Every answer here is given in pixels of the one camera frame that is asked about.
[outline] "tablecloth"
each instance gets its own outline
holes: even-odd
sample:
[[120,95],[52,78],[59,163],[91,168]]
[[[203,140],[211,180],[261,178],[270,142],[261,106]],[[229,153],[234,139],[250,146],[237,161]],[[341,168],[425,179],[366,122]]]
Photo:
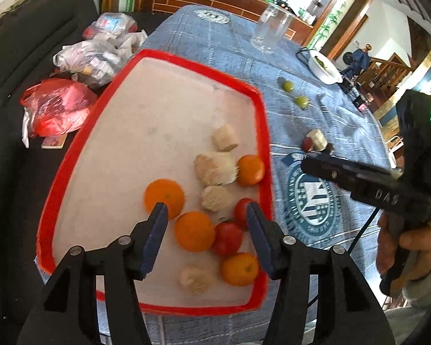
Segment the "tablecloth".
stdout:
[[[210,10],[218,17],[206,20],[196,11]],[[228,23],[220,19],[229,18]],[[207,12],[199,14],[208,16]],[[255,24],[217,9],[188,5],[179,9],[150,35],[143,48],[163,50],[201,62],[229,73],[263,94],[267,110],[274,216],[285,234],[293,235],[316,248],[334,244],[348,248],[373,208],[356,203],[349,193],[332,183],[305,175],[300,170],[305,135],[321,129],[334,144],[335,155],[389,168],[389,159],[380,128],[369,111],[359,112],[338,85],[325,85],[300,62],[296,43],[281,40],[276,52],[263,54],[250,44]],[[283,91],[284,78],[294,83],[291,93]],[[294,98],[310,99],[301,110]],[[282,161],[289,156],[288,164]],[[376,223],[369,227],[352,257],[375,292],[379,275],[375,267]],[[263,338],[272,313],[278,282],[269,282],[261,309],[224,317],[174,317],[144,314],[152,344],[239,344]],[[311,278],[310,298],[317,292],[317,279]],[[307,320],[316,317],[314,304]],[[105,303],[98,302],[101,333],[109,334]]]

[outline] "metal bolt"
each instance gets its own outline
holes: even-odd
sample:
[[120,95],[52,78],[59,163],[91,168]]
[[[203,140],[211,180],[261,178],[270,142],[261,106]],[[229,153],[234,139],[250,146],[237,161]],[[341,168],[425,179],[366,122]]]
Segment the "metal bolt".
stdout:
[[131,238],[129,236],[121,236],[118,239],[118,244],[120,245],[128,245],[131,242]]
[[72,246],[70,248],[71,255],[79,255],[81,253],[81,246]]
[[343,254],[345,252],[345,248],[341,245],[334,245],[332,246],[332,250],[337,254]]
[[284,244],[293,245],[297,240],[293,236],[284,236],[283,241],[284,241]]

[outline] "tangerine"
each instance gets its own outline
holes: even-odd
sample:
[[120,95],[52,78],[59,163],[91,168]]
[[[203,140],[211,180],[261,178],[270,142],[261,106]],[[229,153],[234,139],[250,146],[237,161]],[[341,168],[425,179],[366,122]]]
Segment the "tangerine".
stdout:
[[257,258],[249,253],[236,253],[220,265],[220,274],[224,282],[236,287],[253,284],[259,270]]
[[265,164],[258,155],[246,154],[238,160],[238,184],[242,187],[255,185],[265,176]]
[[174,180],[155,180],[148,184],[144,192],[145,209],[152,212],[157,202],[164,202],[168,206],[168,219],[174,219],[184,208],[184,191]]
[[216,239],[216,228],[210,218],[202,212],[182,214],[174,227],[178,244],[188,252],[209,250]]

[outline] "table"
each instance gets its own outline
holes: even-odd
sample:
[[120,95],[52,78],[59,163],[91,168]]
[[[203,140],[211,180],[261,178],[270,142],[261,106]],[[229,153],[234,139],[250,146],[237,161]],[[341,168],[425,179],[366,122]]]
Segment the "table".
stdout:
[[[301,63],[299,46],[283,39],[274,54],[265,55],[250,44],[255,24],[234,14],[211,9],[230,18],[227,24],[213,23],[194,11],[210,9],[188,5],[179,9],[150,35],[144,48],[159,49],[227,72],[257,87],[263,94],[271,139],[275,221],[283,232],[316,248],[334,244],[348,248],[373,208],[356,203],[349,194],[330,183],[303,175],[300,160],[302,139],[319,128],[335,146],[335,155],[389,167],[387,151],[376,120],[369,111],[359,112],[338,85],[325,85]],[[284,92],[279,78],[294,83],[292,96],[311,100],[300,110]],[[282,159],[292,154],[287,166]],[[375,267],[378,228],[370,226],[352,253],[367,281],[378,290]],[[317,279],[311,280],[311,294]],[[239,344],[263,338],[271,316],[278,282],[269,283],[260,310],[225,317],[173,317],[144,314],[152,344]],[[316,316],[313,305],[308,320]],[[105,303],[98,302],[101,333],[109,334]]]

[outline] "hand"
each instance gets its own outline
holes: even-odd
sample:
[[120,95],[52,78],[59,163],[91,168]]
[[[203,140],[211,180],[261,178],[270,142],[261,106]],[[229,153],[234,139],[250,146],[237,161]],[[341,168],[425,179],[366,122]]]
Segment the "hand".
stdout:
[[[378,234],[377,269],[381,274],[388,271],[394,265],[394,255],[398,243],[392,239],[388,232],[387,217],[384,212],[378,221],[381,227]],[[431,223],[419,229],[404,232],[399,238],[399,245],[407,250],[418,250],[418,257],[410,272],[394,280],[391,285],[392,291],[401,290],[408,280],[416,280],[425,277],[431,272]]]

